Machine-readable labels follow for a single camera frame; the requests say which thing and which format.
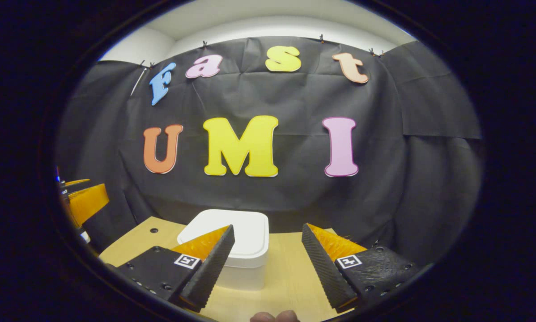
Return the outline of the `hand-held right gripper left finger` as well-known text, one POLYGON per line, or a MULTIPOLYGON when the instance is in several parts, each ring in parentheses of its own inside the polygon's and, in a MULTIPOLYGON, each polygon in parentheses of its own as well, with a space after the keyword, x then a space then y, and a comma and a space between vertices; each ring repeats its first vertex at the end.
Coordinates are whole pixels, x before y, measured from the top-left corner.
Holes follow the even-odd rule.
POLYGON ((152 246, 116 271, 154 297, 200 312, 234 243, 234 227, 227 225, 170 249, 152 246))

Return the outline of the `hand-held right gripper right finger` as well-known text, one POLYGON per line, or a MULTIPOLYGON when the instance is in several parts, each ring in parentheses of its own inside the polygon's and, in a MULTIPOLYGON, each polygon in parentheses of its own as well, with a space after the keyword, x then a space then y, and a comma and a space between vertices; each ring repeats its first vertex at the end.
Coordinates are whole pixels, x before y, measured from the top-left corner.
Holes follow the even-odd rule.
POLYGON ((302 243, 337 313, 376 305, 419 272, 388 247, 366 248, 309 223, 303 224, 302 243))

